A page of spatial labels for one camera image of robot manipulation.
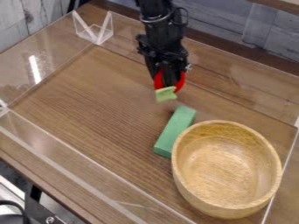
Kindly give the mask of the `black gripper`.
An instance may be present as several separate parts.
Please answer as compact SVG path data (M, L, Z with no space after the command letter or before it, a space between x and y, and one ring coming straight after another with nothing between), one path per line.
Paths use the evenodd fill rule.
M144 34L138 34L138 53L144 56L151 77L163 71L163 84L167 87L183 88L184 72L188 70L188 51L183 46L183 35L172 35L174 41L166 41L160 46L150 43Z

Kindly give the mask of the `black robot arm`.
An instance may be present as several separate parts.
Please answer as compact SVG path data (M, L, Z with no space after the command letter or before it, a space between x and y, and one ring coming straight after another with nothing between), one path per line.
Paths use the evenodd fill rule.
M183 7L172 0L135 0L140 10L144 34L138 34L138 52L154 80L154 89L175 87L179 92L186 82L188 51L183 46L184 27L188 19Z

